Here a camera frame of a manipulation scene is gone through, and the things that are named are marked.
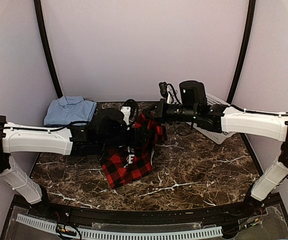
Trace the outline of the red black plaid shirt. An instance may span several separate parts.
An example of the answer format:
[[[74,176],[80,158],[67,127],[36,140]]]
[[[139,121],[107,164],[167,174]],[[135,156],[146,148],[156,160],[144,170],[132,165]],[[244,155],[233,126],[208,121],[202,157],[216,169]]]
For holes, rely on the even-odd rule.
[[[111,189],[130,184],[150,174],[155,146],[167,139],[166,127],[143,112],[134,124],[136,133],[148,134],[140,147],[122,145],[105,150],[100,160]]]

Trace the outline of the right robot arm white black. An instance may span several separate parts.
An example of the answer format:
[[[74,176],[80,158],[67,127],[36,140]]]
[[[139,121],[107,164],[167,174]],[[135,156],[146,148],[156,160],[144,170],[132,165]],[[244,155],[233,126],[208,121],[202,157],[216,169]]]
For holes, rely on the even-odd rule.
[[[242,109],[233,104],[209,105],[204,84],[196,80],[181,82],[181,102],[172,103],[168,100],[168,87],[166,82],[159,83],[163,98],[144,110],[147,117],[160,123],[186,122],[212,133],[250,134],[282,143],[279,156],[248,189],[239,205],[239,213],[250,217],[271,191],[288,178],[288,111],[263,112]]]

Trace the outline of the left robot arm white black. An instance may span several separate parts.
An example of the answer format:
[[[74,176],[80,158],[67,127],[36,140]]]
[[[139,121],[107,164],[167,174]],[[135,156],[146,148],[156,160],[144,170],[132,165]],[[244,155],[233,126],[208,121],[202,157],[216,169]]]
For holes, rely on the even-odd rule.
[[[91,121],[62,127],[34,127],[8,122],[0,115],[0,177],[22,195],[44,218],[55,213],[46,189],[35,183],[16,163],[12,153],[54,153],[63,156],[99,155],[114,147],[143,147],[150,132],[129,122],[126,107],[100,109]]]

